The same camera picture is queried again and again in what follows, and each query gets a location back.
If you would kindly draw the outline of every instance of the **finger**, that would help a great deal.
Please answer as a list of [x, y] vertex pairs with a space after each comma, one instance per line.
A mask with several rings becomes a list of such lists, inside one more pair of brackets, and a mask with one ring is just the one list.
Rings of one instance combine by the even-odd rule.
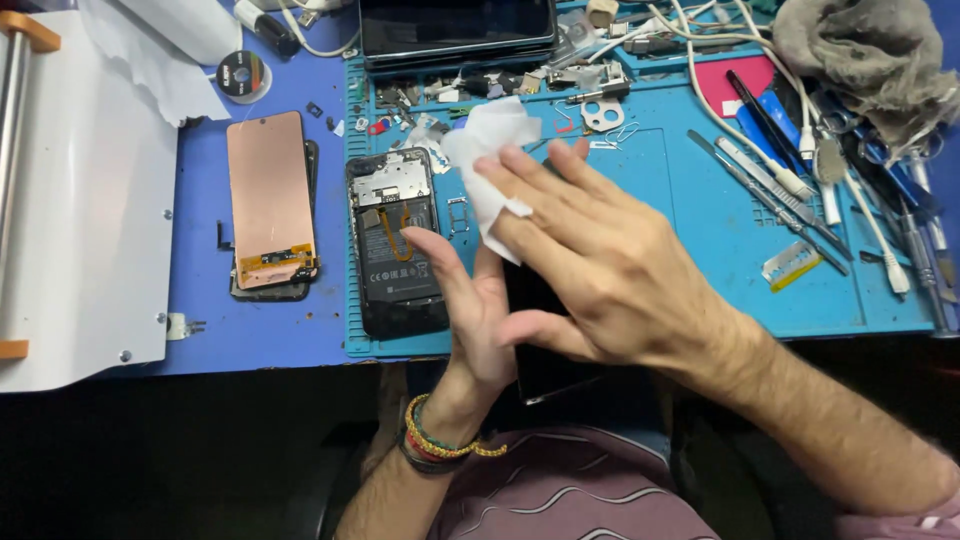
[[587, 162], [562, 140], [550, 141], [546, 152], [550, 162], [564, 178], [597, 199], [618, 207], [623, 207], [624, 198], [634, 200], [607, 177], [587, 165]]
[[580, 254], [592, 254], [597, 249], [595, 238], [600, 232], [596, 231], [596, 224], [581, 212], [568, 207], [556, 197], [538, 191], [494, 160], [477, 160], [474, 169], [505, 196], [517, 197], [533, 209], [529, 222], [536, 224], [551, 238]]
[[563, 298], [583, 289], [589, 275], [587, 260], [550, 237], [533, 221], [501, 210], [491, 227], [493, 236], [529, 265]]
[[587, 218], [593, 219], [595, 216], [610, 213], [610, 208], [607, 205], [600, 204], [594, 197], [590, 197], [576, 185], [564, 182], [516, 146], [503, 147], [500, 150], [500, 162], [507, 170], [530, 186], [560, 199], [565, 205], [577, 210]]
[[590, 155], [590, 143], [583, 137], [577, 139], [577, 142], [573, 143], [573, 153], [577, 155], [581, 160], [586, 161], [587, 156]]
[[447, 300], [447, 309], [456, 306], [469, 308], [469, 302], [476, 299], [476, 290], [467, 274], [467, 269], [457, 256], [446, 238], [420, 227], [404, 227], [400, 234], [417, 251], [426, 255], [433, 266], [433, 275], [437, 277], [440, 290]]
[[529, 343], [571, 359], [596, 361], [596, 349], [570, 317], [528, 309], [511, 313], [496, 333], [500, 346]]
[[503, 279], [503, 259], [485, 246], [483, 239], [480, 240], [480, 247], [477, 248], [477, 255], [473, 259], [473, 278], [475, 280]]

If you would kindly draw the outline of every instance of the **gray cloth rag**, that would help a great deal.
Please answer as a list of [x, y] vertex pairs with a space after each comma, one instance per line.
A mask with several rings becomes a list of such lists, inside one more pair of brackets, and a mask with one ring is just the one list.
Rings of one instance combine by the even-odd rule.
[[870, 119], [892, 152], [960, 116], [957, 74], [941, 71], [944, 43], [924, 0], [786, 0], [773, 33], [787, 66]]

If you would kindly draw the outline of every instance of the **man's right hand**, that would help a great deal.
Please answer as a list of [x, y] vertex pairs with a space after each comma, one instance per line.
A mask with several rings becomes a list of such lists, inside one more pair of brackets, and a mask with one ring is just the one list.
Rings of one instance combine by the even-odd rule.
[[772, 342], [727, 304], [697, 269], [661, 213], [589, 167], [565, 143], [548, 146], [564, 182], [517, 147], [474, 169], [533, 209], [502, 212], [493, 233], [547, 282], [569, 317], [510, 315], [502, 344], [532, 343], [574, 359], [641, 364], [716, 396], [759, 366]]

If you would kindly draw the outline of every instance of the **workbench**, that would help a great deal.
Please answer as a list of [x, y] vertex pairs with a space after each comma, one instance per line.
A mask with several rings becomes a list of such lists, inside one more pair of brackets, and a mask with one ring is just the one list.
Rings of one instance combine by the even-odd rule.
[[[952, 20], [960, 24], [956, 16], [957, 9], [948, 7], [948, 0], [930, 0], [930, 4], [935, 12], [948, 12], [953, 16]], [[350, 28], [351, 24], [355, 23], [345, 24], [329, 17], [323, 18], [306, 33], [307, 39], [318, 50], [333, 50], [352, 35], [355, 26]], [[951, 37], [950, 31], [943, 28], [942, 32], [948, 44], [947, 62], [953, 66], [960, 65], [960, 38], [956, 35]], [[245, 38], [245, 48], [260, 54], [273, 69], [274, 82], [269, 93], [249, 106], [239, 106], [225, 100], [233, 115], [232, 120], [206, 120], [198, 127], [180, 132], [168, 309], [170, 312], [183, 313], [188, 321], [205, 321], [205, 329], [183, 340], [168, 342], [167, 357], [161, 362], [122, 368], [128, 375], [336, 365], [363, 359], [362, 355], [349, 356], [347, 344], [348, 308], [345, 295], [348, 281], [345, 269], [348, 264], [348, 213], [343, 175], [346, 139], [336, 136], [325, 124], [326, 117], [331, 116], [335, 122], [346, 120], [348, 135], [352, 130], [352, 119], [355, 115], [352, 115], [352, 112], [347, 114], [344, 88], [345, 70], [348, 69], [349, 62], [339, 57], [320, 59], [303, 51], [290, 61], [284, 62], [266, 50], [259, 40], [249, 33]], [[689, 115], [702, 114], [696, 110], [692, 91], [688, 86], [665, 86], [657, 91], [663, 94], [664, 99], [673, 100], [671, 103], [680, 107], [669, 112], [673, 115], [672, 121], [683, 124], [692, 118]], [[308, 102], [313, 102], [323, 109], [324, 115], [318, 119], [308, 114]], [[661, 116], [651, 120], [653, 127], [657, 128], [657, 122], [667, 121], [665, 111], [658, 112], [657, 107], [647, 109], [650, 114]], [[232, 239], [226, 129], [236, 121], [288, 110], [300, 111], [305, 138], [315, 140], [320, 147], [315, 217], [316, 244], [321, 257], [320, 275], [310, 284], [309, 294], [300, 302], [237, 302], [229, 295], [232, 252], [218, 250], [216, 245], [217, 220], [224, 223], [225, 240]], [[532, 110], [531, 114], [536, 115], [541, 110], [542, 108], [535, 109], [536, 112]], [[544, 125], [551, 125], [552, 122], [553, 118], [547, 117]], [[550, 135], [546, 128], [544, 129], [544, 136]], [[774, 327], [774, 333], [781, 337], [928, 331], [932, 328], [929, 315], [924, 312], [925, 304], [918, 304], [916, 293], [911, 293], [906, 303], [897, 303], [886, 285], [882, 266], [866, 266], [859, 260], [850, 263], [850, 266], [857, 267], [856, 277], [848, 278], [841, 285], [832, 284], [838, 282], [830, 275], [836, 271], [822, 263], [780, 294], [773, 295], [769, 290], [765, 290], [764, 302], [771, 306], [764, 308], [762, 313], [756, 313], [756, 305], [752, 299], [757, 296], [750, 287], [765, 289], [766, 283], [759, 275], [759, 268], [753, 268], [756, 262], [749, 257], [738, 259], [736, 251], [741, 245], [738, 235], [742, 234], [745, 228], [756, 226], [751, 219], [751, 213], [747, 211], [745, 215], [733, 215], [728, 212], [730, 216], [725, 214], [718, 217], [723, 210], [710, 209], [711, 201], [707, 198], [696, 200], [698, 196], [702, 196], [697, 193], [697, 189], [702, 187], [702, 180], [697, 176], [698, 171], [702, 172], [705, 165], [710, 165], [708, 157], [694, 156], [694, 152], [703, 154], [702, 151], [695, 150], [695, 147], [679, 146], [673, 132], [658, 135], [657, 131], [645, 130], [630, 139], [643, 148], [661, 145], [663, 159], [658, 161], [659, 165], [656, 166], [669, 169], [668, 174], [666, 169], [657, 170], [656, 166], [650, 166], [649, 160], [644, 161], [647, 175], [655, 178], [657, 175], [669, 177], [669, 182], [654, 186], [652, 191], [647, 185], [644, 187], [647, 189], [645, 192], [654, 198], [660, 197], [657, 201], [651, 201], [656, 208], [664, 210], [672, 207], [671, 220], [684, 240], [684, 245], [708, 275], [710, 283], [735, 306], [747, 310], [764, 324]], [[703, 131], [707, 138], [713, 138], [717, 135], [715, 132], [718, 133], [718, 130]], [[395, 138], [406, 138], [399, 132], [380, 137], [369, 149], [370, 153], [387, 151]], [[687, 151], [690, 153], [689, 158], [682, 154]], [[948, 142], [943, 155], [931, 166], [934, 191], [948, 207], [960, 204], [960, 186], [951, 184], [955, 176], [952, 171], [960, 167], [958, 151], [960, 137], [954, 136]], [[613, 154], [622, 153], [606, 152], [607, 154], [600, 158], [598, 169], [608, 175], [615, 168], [624, 166], [622, 163], [640, 160], [639, 156], [628, 156], [624, 160], [616, 161], [618, 157]], [[535, 157], [542, 159], [539, 154], [535, 154]], [[735, 192], [747, 206], [750, 205], [749, 194], [719, 167], [710, 171], [709, 178], [712, 182], [725, 182], [727, 191]], [[451, 193], [458, 193], [463, 189], [461, 184], [457, 185], [458, 182], [459, 180], [448, 180], [445, 175], [435, 178], [435, 183], [441, 186], [438, 187], [437, 203], [442, 227], [446, 217], [445, 200]], [[678, 196], [685, 197], [684, 204], [678, 204]], [[849, 209], [850, 197], [846, 194], [841, 196]], [[697, 219], [700, 218], [705, 219], [704, 226], [699, 231], [694, 231], [693, 229], [698, 227]], [[948, 211], [944, 215], [944, 225], [951, 246], [960, 247], [960, 221]], [[844, 227], [846, 233], [841, 236], [845, 239], [853, 237], [851, 247], [856, 254], [866, 232], [852, 227], [850, 220]], [[469, 242], [466, 242], [467, 246], [458, 246], [461, 251], [475, 246], [475, 228], [471, 228], [471, 231], [473, 234]], [[689, 241], [695, 233], [702, 240]], [[795, 236], [787, 234], [777, 245], [785, 248], [796, 239]], [[472, 253], [464, 255], [468, 258], [469, 266]], [[849, 311], [844, 310], [841, 305], [850, 302], [857, 302], [858, 312], [864, 316], [853, 317], [848, 321], [833, 320], [838, 312]], [[445, 336], [441, 334], [434, 336], [434, 339], [441, 342]], [[388, 354], [384, 351], [389, 349], [376, 352], [379, 356]], [[397, 353], [397, 356], [403, 357], [403, 353]]]

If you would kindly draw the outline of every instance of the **phone battery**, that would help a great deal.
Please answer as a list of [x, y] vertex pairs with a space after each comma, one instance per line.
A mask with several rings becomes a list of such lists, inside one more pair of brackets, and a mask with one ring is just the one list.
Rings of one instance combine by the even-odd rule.
[[[366, 289], [367, 302], [388, 302], [391, 304], [409, 302], [421, 298], [441, 295], [440, 285], [433, 275], [430, 261], [419, 251], [415, 251], [409, 260], [398, 260], [412, 249], [400, 234], [403, 216], [409, 212], [406, 226], [423, 227], [435, 230], [430, 197], [419, 197], [377, 207], [357, 209], [357, 239], [360, 248], [362, 279]], [[365, 222], [362, 214], [378, 209], [385, 210], [374, 222]], [[393, 244], [387, 236], [390, 228]]]

